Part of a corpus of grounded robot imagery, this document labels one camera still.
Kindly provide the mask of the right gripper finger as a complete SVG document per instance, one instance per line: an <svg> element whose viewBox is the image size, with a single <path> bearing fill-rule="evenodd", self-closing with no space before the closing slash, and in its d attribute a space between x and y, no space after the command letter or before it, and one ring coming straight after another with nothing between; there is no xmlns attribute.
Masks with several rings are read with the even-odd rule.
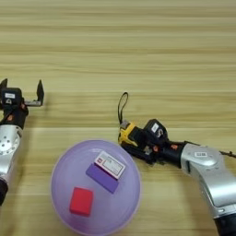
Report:
<svg viewBox="0 0 236 236"><path fill-rule="evenodd" d="M122 143L121 147L126 152L128 152L131 156L141 159L141 160L145 161L146 163L154 163L155 162L155 160L152 159L152 157L150 155L146 154L139 147L135 147L133 145L126 144L126 143Z"/></svg>

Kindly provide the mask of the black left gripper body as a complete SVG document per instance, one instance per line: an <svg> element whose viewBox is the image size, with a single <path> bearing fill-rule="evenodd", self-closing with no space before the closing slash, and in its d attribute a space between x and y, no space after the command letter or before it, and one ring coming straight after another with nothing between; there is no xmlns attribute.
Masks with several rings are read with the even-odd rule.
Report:
<svg viewBox="0 0 236 236"><path fill-rule="evenodd" d="M2 91L0 110L3 111L4 117L0 124L16 125L23 129L26 117L29 115L29 107L40 106L42 106L40 101L25 100L21 91Z"/></svg>

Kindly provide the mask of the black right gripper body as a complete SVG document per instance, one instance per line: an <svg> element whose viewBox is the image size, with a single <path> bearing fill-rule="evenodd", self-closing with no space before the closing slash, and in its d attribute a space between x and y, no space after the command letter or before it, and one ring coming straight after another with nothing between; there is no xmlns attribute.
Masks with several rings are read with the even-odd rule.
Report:
<svg viewBox="0 0 236 236"><path fill-rule="evenodd" d="M181 155L185 146L184 142L170 141L169 138L156 138L144 135L143 146L149 148L150 153L145 153L144 160L148 164L168 162L177 168L181 167Z"/></svg>

